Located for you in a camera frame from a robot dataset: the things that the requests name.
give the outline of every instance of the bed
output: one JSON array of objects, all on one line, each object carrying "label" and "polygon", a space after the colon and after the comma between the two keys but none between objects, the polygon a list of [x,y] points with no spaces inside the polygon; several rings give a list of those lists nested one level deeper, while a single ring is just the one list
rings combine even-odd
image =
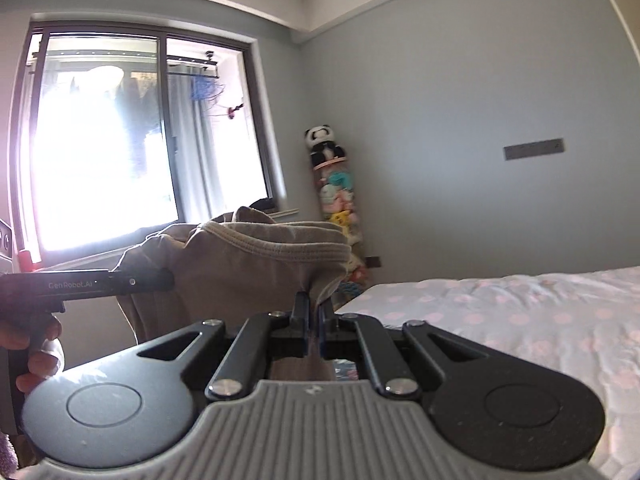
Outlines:
[{"label": "bed", "polygon": [[612,480],[638,478],[640,267],[389,283],[370,288],[338,312],[375,316],[389,327],[424,319],[581,380],[607,413],[592,465]]}]

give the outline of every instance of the polka dot bed sheet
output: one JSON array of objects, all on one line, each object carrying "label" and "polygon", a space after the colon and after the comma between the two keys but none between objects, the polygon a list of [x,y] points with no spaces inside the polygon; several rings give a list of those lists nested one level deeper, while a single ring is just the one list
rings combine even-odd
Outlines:
[{"label": "polka dot bed sheet", "polygon": [[607,413],[592,465],[612,480],[639,477],[640,267],[389,283],[338,311],[347,312],[377,317],[388,327],[424,319],[582,381]]}]

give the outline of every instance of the human hand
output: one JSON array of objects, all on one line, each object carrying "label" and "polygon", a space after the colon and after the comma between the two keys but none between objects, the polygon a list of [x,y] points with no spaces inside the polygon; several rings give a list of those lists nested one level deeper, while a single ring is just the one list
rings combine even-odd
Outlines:
[{"label": "human hand", "polygon": [[[46,341],[39,351],[29,355],[29,372],[16,378],[16,387],[29,394],[44,379],[55,375],[63,365],[63,354],[57,339],[62,333],[62,325],[53,316],[45,330]],[[29,347],[29,334],[12,324],[0,320],[0,346],[7,350],[24,350]]]}]

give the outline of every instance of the triangular cutout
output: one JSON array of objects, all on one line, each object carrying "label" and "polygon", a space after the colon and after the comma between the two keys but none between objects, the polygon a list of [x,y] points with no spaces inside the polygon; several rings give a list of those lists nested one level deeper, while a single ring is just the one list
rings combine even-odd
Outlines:
[{"label": "triangular cutout", "polygon": [[199,335],[199,332],[187,332],[175,339],[171,339],[171,341],[166,341],[153,348],[143,350],[138,355],[149,359],[173,361],[177,359]]},{"label": "triangular cutout", "polygon": [[455,363],[465,363],[486,357],[475,349],[464,346],[461,343],[445,339],[438,334],[429,334],[429,338],[436,343],[442,353]]}]

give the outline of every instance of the gray wall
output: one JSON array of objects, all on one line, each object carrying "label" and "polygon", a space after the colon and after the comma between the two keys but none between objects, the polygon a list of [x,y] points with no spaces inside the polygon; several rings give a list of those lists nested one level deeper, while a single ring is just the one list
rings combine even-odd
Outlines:
[{"label": "gray wall", "polygon": [[[6,146],[15,74],[32,16],[112,18],[165,25],[192,23],[255,38],[258,43],[273,129],[287,192],[287,205],[300,209],[287,219],[317,219],[319,207],[308,166],[304,131],[317,123],[306,94],[302,54],[289,29],[205,0],[0,0],[0,218],[9,220]],[[61,316],[61,338],[69,366],[134,343],[114,298],[74,301]]]},{"label": "gray wall", "polygon": [[640,264],[640,68],[608,0],[393,0],[303,51],[380,281]]}]

